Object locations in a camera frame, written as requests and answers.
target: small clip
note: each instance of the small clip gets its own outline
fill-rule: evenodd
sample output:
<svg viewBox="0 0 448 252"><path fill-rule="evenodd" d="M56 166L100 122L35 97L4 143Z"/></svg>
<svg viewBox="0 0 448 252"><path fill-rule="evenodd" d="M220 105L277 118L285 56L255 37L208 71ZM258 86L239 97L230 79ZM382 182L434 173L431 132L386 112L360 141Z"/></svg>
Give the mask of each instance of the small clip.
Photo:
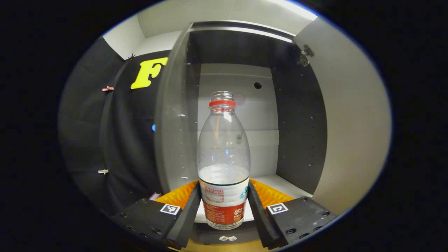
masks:
<svg viewBox="0 0 448 252"><path fill-rule="evenodd" d="M109 170L107 170L107 169L106 169L106 170L99 170L99 171L98 171L99 174L102 173L102 174L104 174L104 175L106 175L106 173L108 173L108 172L109 172Z"/></svg>
<svg viewBox="0 0 448 252"><path fill-rule="evenodd" d="M104 92L113 91L113 87L107 86L107 88L103 88Z"/></svg>

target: white shelf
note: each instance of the white shelf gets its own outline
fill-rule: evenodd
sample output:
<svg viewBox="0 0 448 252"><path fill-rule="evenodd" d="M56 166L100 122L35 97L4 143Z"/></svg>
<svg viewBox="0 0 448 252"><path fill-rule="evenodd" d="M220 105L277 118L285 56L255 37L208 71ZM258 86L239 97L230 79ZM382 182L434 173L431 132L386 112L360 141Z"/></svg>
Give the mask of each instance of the white shelf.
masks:
<svg viewBox="0 0 448 252"><path fill-rule="evenodd" d="M306 191L298 188L297 186L289 183L288 181L284 180L280 176L274 174L274 175L267 175L267 176L261 176L261 177L255 177L253 178L256 181L259 181L263 184L266 184L276 190L279 190L280 192L293 197L293 198L300 198L300 197L312 197L311 194L307 193ZM254 216L252 215L252 209L250 208L249 201L246 200L246 207L244 209L244 220L243 222L253 221ZM196 223L207 223L205 219L205 213L204 213L204 205L202 204L202 200L199 203L198 212L196 213L196 218L194 220Z"/></svg>

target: screw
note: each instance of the screw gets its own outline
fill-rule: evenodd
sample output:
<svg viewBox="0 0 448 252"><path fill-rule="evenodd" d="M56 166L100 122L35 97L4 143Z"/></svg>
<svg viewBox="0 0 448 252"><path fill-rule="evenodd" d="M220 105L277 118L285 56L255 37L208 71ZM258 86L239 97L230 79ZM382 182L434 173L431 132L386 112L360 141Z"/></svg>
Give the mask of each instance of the screw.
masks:
<svg viewBox="0 0 448 252"><path fill-rule="evenodd" d="M309 235L309 233L302 234L301 236L299 236L299 239L302 239L303 237L305 237L305 236L307 236L307 235Z"/></svg>
<svg viewBox="0 0 448 252"><path fill-rule="evenodd" d="M286 230L286 234L287 235L294 234L296 231L297 230L295 228L291 228L291 229Z"/></svg>
<svg viewBox="0 0 448 252"><path fill-rule="evenodd" d="M156 228L151 229L151 231L152 231L153 233L155 233L155 234L158 234L158 235L161 235L161 234L162 234L162 232L161 232L160 230L156 229Z"/></svg>

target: small sticker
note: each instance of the small sticker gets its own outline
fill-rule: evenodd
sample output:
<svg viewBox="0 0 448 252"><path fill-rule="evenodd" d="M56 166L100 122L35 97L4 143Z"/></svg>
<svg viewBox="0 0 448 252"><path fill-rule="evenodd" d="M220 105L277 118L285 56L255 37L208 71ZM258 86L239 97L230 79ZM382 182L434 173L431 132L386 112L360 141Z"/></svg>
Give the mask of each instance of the small sticker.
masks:
<svg viewBox="0 0 448 252"><path fill-rule="evenodd" d="M275 205L270 205L267 206L267 208L269 209L269 211L272 214L276 214L276 213L282 213L282 212L286 212L288 209L285 207L285 205L283 205L283 203L280 204L275 204Z"/></svg>
<svg viewBox="0 0 448 252"><path fill-rule="evenodd" d="M179 211L179 209L181 209L181 207L165 204L165 206L162 207L162 209L160 211L163 213L169 213L172 215L176 215L177 212Z"/></svg>

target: clear plastic bottle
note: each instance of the clear plastic bottle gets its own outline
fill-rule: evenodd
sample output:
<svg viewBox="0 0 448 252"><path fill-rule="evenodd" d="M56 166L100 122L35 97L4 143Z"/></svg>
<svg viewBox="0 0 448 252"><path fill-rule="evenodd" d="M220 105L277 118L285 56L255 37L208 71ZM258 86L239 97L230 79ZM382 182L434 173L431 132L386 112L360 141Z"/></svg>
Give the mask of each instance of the clear plastic bottle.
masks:
<svg viewBox="0 0 448 252"><path fill-rule="evenodd" d="M210 116L198 143L198 174L209 226L230 230L241 225L250 175L250 151L243 126L235 115L233 94L214 92Z"/></svg>

